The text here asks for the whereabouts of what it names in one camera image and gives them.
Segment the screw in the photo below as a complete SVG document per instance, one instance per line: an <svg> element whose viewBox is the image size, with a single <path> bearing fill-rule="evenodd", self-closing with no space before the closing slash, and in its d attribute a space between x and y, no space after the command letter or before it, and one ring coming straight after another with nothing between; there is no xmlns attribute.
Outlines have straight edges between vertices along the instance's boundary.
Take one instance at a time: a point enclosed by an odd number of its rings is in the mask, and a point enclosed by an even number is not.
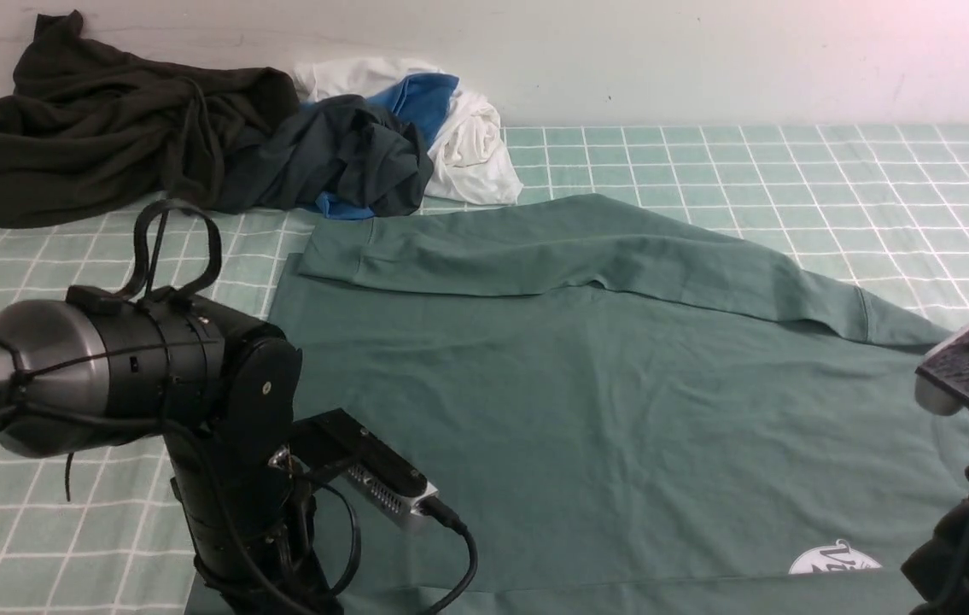
<svg viewBox="0 0 969 615"><path fill-rule="evenodd" d="M286 447L281 447L280 450L272 453L271 458L268 460L268 465L270 467L280 468L282 470L283 466L286 464L286 458L290 455L290 451L286 450Z"/></svg>

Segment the green grid tablecloth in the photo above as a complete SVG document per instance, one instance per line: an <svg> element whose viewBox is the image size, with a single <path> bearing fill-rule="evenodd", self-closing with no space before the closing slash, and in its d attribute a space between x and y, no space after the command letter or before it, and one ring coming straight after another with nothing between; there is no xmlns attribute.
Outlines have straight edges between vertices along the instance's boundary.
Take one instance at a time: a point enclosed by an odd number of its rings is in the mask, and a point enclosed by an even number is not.
<svg viewBox="0 0 969 615"><path fill-rule="evenodd" d="M509 128L520 203L597 191L779 249L948 327L969 319L969 125ZM0 230L0 308L118 288L141 205L50 227ZM473 209L427 200L422 214ZM278 269L317 221L226 217L212 299L265 315ZM173 217L160 281L203 268L194 220ZM194 570L161 441L63 460L0 448L0 612L180 612ZM368 557L380 557L371 553Z"/></svg>

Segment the white grid line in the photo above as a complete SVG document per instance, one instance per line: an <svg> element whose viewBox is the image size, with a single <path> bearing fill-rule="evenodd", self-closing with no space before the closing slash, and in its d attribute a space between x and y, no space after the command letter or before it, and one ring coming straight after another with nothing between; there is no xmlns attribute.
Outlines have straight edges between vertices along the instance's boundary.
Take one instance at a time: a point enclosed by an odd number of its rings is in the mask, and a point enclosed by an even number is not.
<svg viewBox="0 0 969 615"><path fill-rule="evenodd" d="M552 170L549 168L549 129L547 128L541 129L541 147L546 151L546 175L549 178L549 198L554 199L556 195L553 192Z"/></svg>
<svg viewBox="0 0 969 615"><path fill-rule="evenodd" d="M700 129L700 137L707 140L707 138L703 136L703 128ZM750 160L757 160L754 157L754 151L753 151L753 148L750 147L749 141L746 141L745 132L742 132L742 145L745 145L746 153L749 153ZM790 250L790 256L793 258L793 260L795 260L796 262L799 262L799 249L796 248L796 242L791 241L791 234L788 233L788 225L785 225L784 223L784 215L780 214L780 205L777 205L776 200L773 199L773 192L770 191L768 189L768 185L765 184L765 176L761 175L761 173L758 172L757 178L761 180L761 183L758 185L760 185L762 187L762 190L765 191L765 198L767 198L769 202L768 206L773 208L773 214L776 215L776 221L780 223L780 228L776 230L779 231L780 233L784 233L784 239L785 241L788 242L788 249Z"/></svg>
<svg viewBox="0 0 969 615"><path fill-rule="evenodd" d="M79 612L79 614L85 615L86 611L145 611L145 610L163 610L163 611L176 611L181 612L184 610L184 604L169 604L169 603L148 603L139 605L102 605L102 606L52 606L48 607L50 612ZM39 606L0 606L0 614L3 612L34 612L34 614L40 613Z"/></svg>
<svg viewBox="0 0 969 615"><path fill-rule="evenodd" d="M82 509L94 509L94 507L117 507L117 506L146 506L146 507L179 507L179 502L159 502L155 500L145 500L141 498L130 498L124 500L108 500L104 502L71 502L62 503L61 505L50 505L49 503L38 503L38 502L27 502L24 505L16 505L16 503L9 503L9 505L0 505L0 510L19 510L24 507L28 510L82 510Z"/></svg>
<svg viewBox="0 0 969 615"><path fill-rule="evenodd" d="M544 128L544 130L550 130L550 129L555 130L555 129L563 129L563 128L569 128L569 129L571 129L570 126L567 126L567 127L563 127L563 126L550 126L550 127ZM610 127L610 126L601 126L601 127L598 127L598 126L596 126L594 128L613 128L613 127ZM678 126L628 126L626 128L679 128L679 127ZM687 128L702 128L703 129L703 128L721 128L721 127L720 126L699 126L699 127L698 126L690 126L690 127L687 127ZM842 140L837 140L837 141L832 141L832 142L835 143L835 144L853 144L853 145L860 145L860 144L890 145L890 144L900 144L902 141L894 141L894 140L871 140L871 139L847 139L847 140L842 139ZM941 143L941 141L919 141L919 143L922 143L922 144L938 144L938 143ZM946 141L946 143L948 143L948 144L955 144L955 145L969 145L969 141ZM694 145L694 144L699 145L699 143L672 143L672 144L674 144L674 145ZM716 143L716 144L717 145L740 145L740 144L742 144L742 141L722 141L722 143ZM787 141L787 143L785 141L750 141L750 144L752 144L752 145L821 145L822 143L820 141ZM541 148L541 147L542 147L542 145L507 145L507 149L511 149L511 150L532 150L532 149L538 149L538 148ZM573 147L574 148L574 147L578 147L578 145L552 145L552 147L554 147L554 148ZM601 145L601 144L594 144L594 145L591 145L591 147L593 147L593 148L609 148L609 147L620 147L620 145ZM640 144L640 145L633 145L633 147L635 147L635 148L644 148L644 147L647 147L647 145Z"/></svg>
<svg viewBox="0 0 969 615"><path fill-rule="evenodd" d="M822 143L825 145L826 151L829 152L829 155L832 156L832 159L834 159L835 163L837 164L837 171L839 171L840 175L842 175L842 178L844 178L844 182L848 182L848 175L844 174L844 168L842 167L842 165L840 165L840 161L837 160L837 157L834 155L834 153L832 153L832 148L829 147L829 141L826 140L824 133L819 132L819 135L822 137ZM858 202L863 202L863 199L860 198L859 192L855 190L855 186L853 186L850 182L848 183L848 185L852 190L852 196L854 196L855 199L858 200ZM878 235L879 237L879 246L881 246L881 248L883 249L883 253L890 254L890 246L887 245L886 240L883 239L883 234L878 232L879 227L875 225L875 221L871 218L871 214L869 213L869 211L864 209L863 214L864 214L864 217L867 218L867 224L873 227L873 229L875 229L875 235ZM891 256L890 260L894 261L894 268L897 269L898 276L901 276L899 279L905 279L905 272L904 270L902 270L902 266L898 264L897 258L894 258L893 256ZM909 287L910 295L913 295L914 303L917 304L917 308L920 308L921 314L924 315L925 308L926 308L924 301L921 300L921 297L917 292L917 289L914 288L912 284L907 284L907 285Z"/></svg>
<svg viewBox="0 0 969 615"><path fill-rule="evenodd" d="M102 215L102 217L101 217L101 226L99 226L98 229L97 229L97 232L98 233L99 232L104 232L105 225L108 223L108 217L109 217L109 214ZM74 278L71 281L71 284L77 284L79 278L82 277L82 272L85 271L85 266L86 266L87 262L90 262L90 255L93 254L94 246L97 246L97 237L91 238L90 239L90 245L89 246L86 246L86 249L85 249L85 257L82 257L82 261L78 265L78 271L77 272L74 272ZM125 261L125 262L126 262L126 264L131 265L131 261Z"/></svg>
<svg viewBox="0 0 969 615"><path fill-rule="evenodd" d="M109 448L105 451L105 459L112 454L113 450ZM97 476L93 479L93 486L90 487L89 500L93 501L93 495L97 493L97 486L101 485L101 477L105 474L105 464L101 464L101 467L97 468ZM51 589L48 591L48 600L44 603L44 615L51 612L51 603L55 600L55 592L59 590L59 583L63 580L63 572L67 569L67 564L70 564L70 560L73 557L74 545L78 544L78 538L82 535L82 528L85 526L86 514L90 512L90 507L85 507L82 510L82 514L79 515L78 525L74 528L74 535L71 536L70 545L67 546L67 552L63 554L62 564L59 564L59 571L55 573L55 582L51 584Z"/></svg>
<svg viewBox="0 0 969 615"><path fill-rule="evenodd" d="M44 463L37 462L36 471L32 473L32 480L28 482L28 489L25 490L25 497L20 502L20 506L17 507L17 514L13 518L13 523L9 526L9 533L7 533L7 540L3 542L3 550L1 550L0 552L0 565L3 564L4 558L7 558L9 556L9 544L13 542L13 537L17 535L17 524L20 523L20 518L22 518L22 515L25 513L25 510L27 510L25 505L27 505L28 500L32 498L32 488L36 487L36 482L37 480L40 479L40 472L42 472L43 469L44 469Z"/></svg>
<svg viewBox="0 0 969 615"><path fill-rule="evenodd" d="M864 147L867 147L867 150L871 151L871 155L875 155L875 151L871 148L871 145L869 143L864 143ZM882 168L882 165L878 165L878 167L879 167L879 172L883 174L883 178L886 178L886 183L890 183L890 176L886 175L885 168ZM901 205L902 209L904 209L906 211L906 214L909 215L909 219L912 220L914 223L914 226L917 227L917 230L920 232L920 236L925 238L925 245L928 246L929 250L932 250L933 255L936 256L936 261L940 262L940 267L943 269L943 272L946 273L946 277L952 278L953 276L951 275L951 272L948 270L948 266L944 264L942 258L938 257L936 248L934 248L934 246L932 245L932 241L929 240L928 238L928 233L924 233L924 231L920 229L920 223L917 222L916 215L913 215L913 210L910 207L906 207L904 200L902 200L902 195L899 195L897 190L894 190L894 198L897 199L897 202L899 203L899 205ZM897 268L898 272L901 273L902 276L904 276L905 273L902 271L902 265L898 264L897 259L894 257L891 257L890 261L894 262L894 268ZM953 286L955 287L955 291L959 293L960 299L963 300L963 303L966 305L966 307L969 308L969 299L967 299L967 297L963 295L963 291L961 291L961 288L959 287L959 285L953 284Z"/></svg>
<svg viewBox="0 0 969 615"><path fill-rule="evenodd" d="M788 140L787 136L784 134L784 127L777 126L777 130L780 131L780 136L784 137L784 140L787 141ZM796 167L799 167L799 161L796 160L796 152L791 151L791 148L788 148L788 156L791 157L791 162L795 163ZM840 168L839 164L837 165L837 170L843 174L842 168ZM803 175L803 170L801 168L799 168L799 175L801 176L801 178L805 178L805 175ZM815 203L819 202L819 198L817 198L817 196L814 194L814 188L811 187L811 185L809 184L805 184L805 186L807 186L807 194L811 196L812 202L815 202ZM846 252L844 252L844 248L842 244L840 244L839 238L837 238L837 233L835 233L833 230L834 227L832 227L831 223L829 223L829 219L826 217L826 214L824 213L824 211L822 211L821 207L815 207L815 209L819 210L819 215L822 215L822 222L825 223L826 229L829 230L829 235L831 235L832 241L837 246L837 252L839 252L840 255L842 256L844 267L846 267L848 270L848 275L850 276L852 284L859 285L860 278L859 276L855 275L855 269L852 268L852 262L848 260L848 256ZM788 233L787 229L785 229L785 233L787 233L789 236L791 235L791 233Z"/></svg>
<svg viewBox="0 0 969 615"><path fill-rule="evenodd" d="M282 257L272 256L270 254L236 254L235 256L246 257L246 258L271 258L271 260L273 261L283 260ZM204 258L202 257L195 257L195 256L184 256L184 257L163 256L159 258L159 264L161 264L162 262L188 262L188 261L203 262L206 260L204 260ZM0 262L24 262L24 258L0 256ZM40 260L37 262L39 262L39 264L47 264L47 265L64 265L64 264L70 264L70 262L81 262L81 261L64 261L64 260L58 260L58 258L40 258ZM126 265L126 264L129 264L130 260L129 258L94 258L93 262L94 264Z"/></svg>
<svg viewBox="0 0 969 615"><path fill-rule="evenodd" d="M66 290L66 289L54 289L55 291ZM140 454L133 455L130 458L117 458L110 460L97 460L97 459L79 459L74 458L73 463L75 465L97 465L97 464L114 464L114 463L126 463L134 462L134 460L156 460L157 454ZM67 462L63 458L48 458L46 460L30 460L30 459L15 459L15 460L0 460L0 465L36 465L37 463L43 463L44 465L65 465Z"/></svg>
<svg viewBox="0 0 969 615"><path fill-rule="evenodd" d="M936 143L930 143L930 144L940 145L940 144L943 144L943 143L939 143L937 141ZM553 150L557 150L557 149L581 150L583 148L586 148L586 149L589 150L590 148L601 148L601 147L602 147L602 145L562 145L562 147L556 147L556 145L553 145L553 147L551 147L551 149L553 149ZM614 148L617 148L617 149L620 149L621 148L621 145L613 145L613 147ZM656 147L656 145L633 145L632 148L629 148L629 151L631 151L631 149L645 149L645 150L647 150L647 149L652 149L652 148L655 148L655 147ZM755 163L755 162L715 162L715 161L711 161L711 162L676 162L675 163L675 166L676 167L707 167L710 164L719 164L722 167L753 167L754 165L761 165L761 167L769 167L769 168L774 168L774 167L800 167L800 168L802 168L802 167L828 167L828 165L831 165L834 162L838 162L838 161L836 159L834 159L834 160L825 161L825 162L813 162L813 161L801 161L801 162L757 162L757 163ZM887 165L887 167L917 167L917 163L914 163L914 162L899 162L899 161L891 161L891 160L878 160L878 161L874 161L874 162L877 163L877 164L885 164L885 165ZM633 167L662 167L663 164L664 163L662 163L662 162L634 162L633 163ZM956 164L956 163L953 163L953 162L925 162L924 164ZM623 162L594 162L594 163L589 163L589 164L523 164L523 165L520 165L519 168L586 168L586 167L627 167L627 166L628 165L624 164ZM811 184L822 184L822 183L823 182L811 182ZM871 182L871 183L872 184L881 184L882 182ZM951 180L951 182L898 182L898 184L919 184L919 185L932 184L932 183L939 183L939 184L969 184L969 182L955 182L955 180ZM121 237L122 234L124 234L124 233L109 233L109 234L106 234L106 236L107 235L113 235L113 237Z"/></svg>
<svg viewBox="0 0 969 615"><path fill-rule="evenodd" d="M70 557L73 559L81 559L87 557L105 557L109 555L128 555L134 554L140 557L153 556L153 555L192 555L189 549L163 549L163 550L140 550L140 549L104 549L104 550L79 550L79 552L71 553L51 553L51 552L40 552L40 553L0 553L1 558L5 559L61 559Z"/></svg>
<svg viewBox="0 0 969 615"><path fill-rule="evenodd" d="M246 287L246 288L261 288L261 289L268 288L264 284L243 283L242 281L234 281L234 280L221 280L216 284L239 285L239 287ZM21 285L20 287L0 288L0 292L13 292L13 291L51 292L56 290L66 290L66 288L55 289L55 288L43 288L43 287L31 287L31 285Z"/></svg>
<svg viewBox="0 0 969 615"><path fill-rule="evenodd" d="M286 226L285 217L283 218L283 226ZM282 250L283 250L283 235L280 234L280 238L276 242L276 254L280 254ZM272 269L271 275L268 278L268 288L266 288L265 290L265 302L261 304L260 314L258 314L258 316L260 316L262 319L268 316L268 312L269 310L271 310L271 307L272 307L272 288L274 287L274 285L276 285L277 272L278 272L278 266Z"/></svg>
<svg viewBox="0 0 969 615"><path fill-rule="evenodd" d="M640 194L639 194L639 187L640 187L640 185L637 185L636 184L636 168L633 167L633 164L632 164L632 150L628 147L628 135L625 135L624 128L621 129L621 143L624 144L624 155L625 155L625 159L628 160L628 176L629 176L629 178L632 178L633 190L636 191L636 206L637 207L644 207L643 198L641 198L640 197ZM667 144L665 144L665 139L663 140L663 147L664 148L667 147ZM670 160L670 150L668 150L668 149L667 149L667 160ZM587 148L587 163L588 164L590 163L590 149L589 148ZM671 173L674 172L673 165L670 165L670 172ZM682 197L682 203L683 203L683 205L684 205L684 202L686 202L686 198L685 197Z"/></svg>
<svg viewBox="0 0 969 615"><path fill-rule="evenodd" d="M582 153L587 157L587 180L590 182L590 191L597 192L597 190L594 189L594 168L590 167L590 145L587 144L587 129L585 126L582 126L579 127L579 130L581 130L582 133ZM633 183L636 183L636 178L632 178L632 181Z"/></svg>
<svg viewBox="0 0 969 615"><path fill-rule="evenodd" d="M223 233L232 233L233 231L222 231L222 232ZM283 232L286 233L286 234L289 234L289 235L300 235L300 237L304 237L305 235L308 234L308 233L301 233L301 232L298 232L298 231L283 231ZM106 233L104 231L99 232L99 233L75 233L75 232L70 232L70 231L62 231L62 232L60 232L60 230L58 229L58 227L57 227L57 229L52 230L51 233L55 233L55 236L56 237L63 237L64 240L69 240L69 238L79 238L79 237L90 237L90 238L92 238L92 237L96 237L96 238L101 238L101 237L117 237L117 238L124 238L124 240L130 240L130 238L131 238L131 233L130 232L128 232L128 233ZM181 237L183 237L186 234L188 234L188 231L166 231L165 232L165 237L169 237L169 235L181 235ZM262 235L274 235L274 234L278 234L278 231L251 231L249 233L245 233L245 237L262 237ZM0 233L0 240L1 240L1 238L6 238L7 236L8 235L5 234L5 233ZM44 235L26 235L26 237L44 237ZM237 254L236 256L266 256L266 255L265 254ZM187 260L189 260L189 261L200 261L200 260L202 260L202 258L196 258L194 256L186 256L184 258L187 258ZM163 256L163 257L161 257L161 261L175 261L176 259L177 259L176 256L172 256L172 257L171 256ZM93 261L94 262L102 262L102 260L98 260L98 258L94 258Z"/></svg>
<svg viewBox="0 0 969 615"><path fill-rule="evenodd" d="M146 499L148 500L151 499L151 495L154 494L154 489L157 488L157 482L159 482L161 477L161 468L165 466L165 458L166 458L165 449L162 448L161 454L159 455L159 458L157 458L157 467L154 468L154 478L151 480L151 483L149 483L149 491L146 494ZM117 588L116 588L116 598L113 598L113 603L116 603L117 606L119 606L120 599L122 598L122 596L124 596L124 590L126 589L126 587L128 587L128 579L131 576L131 564L134 563L134 559L136 559L135 548L139 546L139 541L142 538L143 528L146 525L146 517L148 517L148 513L149 513L149 507L143 507L142 513L139 515L139 525L136 528L136 535L134 535L134 537L131 540L132 549L131 549L131 552L128 553L128 560L124 564L124 573L122 573L122 575L120 576L120 584L117 585Z"/></svg>
<svg viewBox="0 0 969 615"><path fill-rule="evenodd" d="M902 129L899 128L899 127L897 127L897 126L895 126L894 129L898 131L898 135L902 137L902 141L905 141L905 135L904 135L904 133L902 133ZM913 160L916 161L917 164L920 164L920 159L918 159L918 157L917 157L917 152L914 152L913 151L913 148L910 148L909 147L909 142L908 141L905 141L905 147L906 147L907 150L909 150L909 155L911 155L913 157ZM951 152L951 155L953 157L955 157L955 159L957 160L957 156L955 156L955 152L953 150L951 150L951 148L948 145L946 145L946 144L944 144L944 147L948 148L948 152ZM961 223L963 223L963 222L961 222L961 220L959 218L959 215L955 212L954 208L951 207L951 205L949 205L948 202L946 202L946 199L943 197L942 192L940 192L940 191L937 190L937 194L940 195L940 200L942 200L943 205L946 206L946 208L948 208L949 213L951 213L951 217L954 218L955 220L958 220L959 221L959 225L961 226ZM966 234L966 237L969 238L969 233L968 232L965 232L965 229L964 229L963 232ZM928 235L925 235L925 242L926 242L926 244L928 244L928 248L931 249L932 248L932 244L929 241ZM944 268L944 270L946 270L946 265L943 264L943 258L941 258L940 256L937 255L937 261L940 261L940 266L942 266Z"/></svg>
<svg viewBox="0 0 969 615"><path fill-rule="evenodd" d="M715 185L723 186L723 178L720 178L719 176L719 168L715 166L715 158L714 156L711 155L711 147L708 144L708 135L706 135L706 133L703 132L703 128L700 128L700 140L703 141L703 151L707 153L708 160L711 160L711 172L713 172L715 175ZM676 171L673 171L671 168L671 172L674 173L674 179L677 179L678 174L676 174ZM730 207L730 200L727 200L727 191L723 190L722 187L719 188L719 191L723 192L723 200L727 202L727 212L731 215L731 222L733 222L734 224L734 229L738 231L738 237L742 237L742 227L738 226L738 218L734 217L734 210L731 209ZM686 202L685 191L682 191L682 202ZM688 218L688 221L690 221L690 223L692 224L692 213L690 210L688 210L688 208L686 208L686 217Z"/></svg>

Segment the green sweatshirt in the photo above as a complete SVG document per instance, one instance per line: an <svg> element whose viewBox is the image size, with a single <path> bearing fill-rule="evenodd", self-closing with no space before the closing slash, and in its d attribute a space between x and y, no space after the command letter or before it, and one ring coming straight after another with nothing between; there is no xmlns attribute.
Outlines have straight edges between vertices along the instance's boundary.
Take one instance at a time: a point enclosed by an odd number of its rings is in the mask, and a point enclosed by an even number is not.
<svg viewBox="0 0 969 615"><path fill-rule="evenodd" d="M947 331L597 195L323 221L270 320L305 351L296 416L347 409L472 529L452 614L908 612L898 567L969 488L968 413L913 399ZM354 501L348 612L457 582L456 535ZM318 524L335 580L347 521Z"/></svg>

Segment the clothing seam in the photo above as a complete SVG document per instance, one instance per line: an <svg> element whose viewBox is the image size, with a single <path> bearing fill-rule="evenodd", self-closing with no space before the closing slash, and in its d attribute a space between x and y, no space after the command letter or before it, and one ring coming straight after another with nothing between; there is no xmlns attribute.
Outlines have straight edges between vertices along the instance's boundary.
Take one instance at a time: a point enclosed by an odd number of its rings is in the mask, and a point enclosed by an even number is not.
<svg viewBox="0 0 969 615"><path fill-rule="evenodd" d="M863 340L871 343L874 335L871 331L871 310L867 306L867 295L860 287L855 287L855 294L860 297L860 310L863 312Z"/></svg>
<svg viewBox="0 0 969 615"><path fill-rule="evenodd" d="M370 230L366 234L366 242L363 242L363 245L360 246L360 248L359 248L359 259L357 261L355 261L355 270L354 270L354 272L352 272L352 275L351 275L352 280L358 279L359 272L362 272L362 270L363 270L363 252L367 248L367 246L368 245L371 245L371 242L374 241L374 226L375 226L374 225L374 218L370 218L370 220L367 220L367 225L370 226L371 228L370 228Z"/></svg>

